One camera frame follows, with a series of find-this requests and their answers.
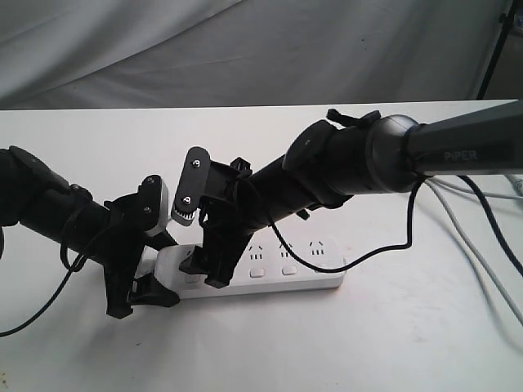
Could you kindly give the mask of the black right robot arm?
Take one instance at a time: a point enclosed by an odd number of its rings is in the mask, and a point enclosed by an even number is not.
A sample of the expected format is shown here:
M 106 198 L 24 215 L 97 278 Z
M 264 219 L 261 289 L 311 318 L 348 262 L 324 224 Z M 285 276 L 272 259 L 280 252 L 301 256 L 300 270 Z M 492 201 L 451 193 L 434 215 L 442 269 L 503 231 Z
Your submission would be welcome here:
M 191 148 L 172 207 L 182 225 L 198 220 L 203 242 L 180 263 L 207 285 L 226 287 L 253 234 L 292 215 L 336 209 L 360 194 L 415 197 L 434 176 L 522 171 L 522 103 L 424 124 L 373 111 L 353 118 L 331 109 L 287 152 L 259 171 L 242 158 L 224 164 Z

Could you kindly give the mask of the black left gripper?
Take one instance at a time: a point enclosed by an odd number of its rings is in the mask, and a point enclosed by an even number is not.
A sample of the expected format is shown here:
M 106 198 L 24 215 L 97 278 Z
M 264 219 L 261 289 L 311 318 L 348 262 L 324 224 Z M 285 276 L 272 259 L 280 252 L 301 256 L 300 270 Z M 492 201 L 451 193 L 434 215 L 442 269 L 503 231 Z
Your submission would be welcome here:
M 157 216 L 151 202 L 138 194 L 129 194 L 105 202 L 110 209 L 110 227 L 102 239 L 106 313 L 125 318 L 134 305 L 175 306 L 177 293 L 163 286 L 156 277 L 145 274 L 135 277 L 145 245 L 154 250 L 177 245 L 165 229 L 153 236 Z

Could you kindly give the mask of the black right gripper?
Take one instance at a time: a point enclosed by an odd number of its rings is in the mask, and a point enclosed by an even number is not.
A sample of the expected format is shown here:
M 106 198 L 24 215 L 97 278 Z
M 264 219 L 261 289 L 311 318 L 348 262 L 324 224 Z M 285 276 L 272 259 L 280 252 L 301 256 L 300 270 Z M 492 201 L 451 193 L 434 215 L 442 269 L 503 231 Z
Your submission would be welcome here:
M 199 223 L 203 228 L 203 248 L 193 251 L 179 264 L 185 274 L 206 274 L 209 286 L 227 286 L 251 235 L 241 228 L 238 202 L 240 181 L 251 176 L 249 162 L 236 158 L 226 165 L 212 161 L 203 196 Z

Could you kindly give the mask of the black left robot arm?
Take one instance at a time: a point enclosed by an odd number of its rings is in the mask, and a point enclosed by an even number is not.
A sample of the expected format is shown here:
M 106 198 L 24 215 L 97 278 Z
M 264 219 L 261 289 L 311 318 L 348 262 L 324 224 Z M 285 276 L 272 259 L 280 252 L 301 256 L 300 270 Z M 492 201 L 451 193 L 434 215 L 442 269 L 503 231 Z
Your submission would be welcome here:
M 28 151 L 1 151 L 1 225 L 23 225 L 60 244 L 64 263 L 79 271 L 91 259 L 103 268 L 106 313 L 123 319 L 135 305 L 172 307 L 180 297 L 151 272 L 136 276 L 146 247 L 176 245 L 167 231 L 168 188 L 158 175 L 147 176 L 134 194 L 96 203 L 90 192 L 70 184 Z

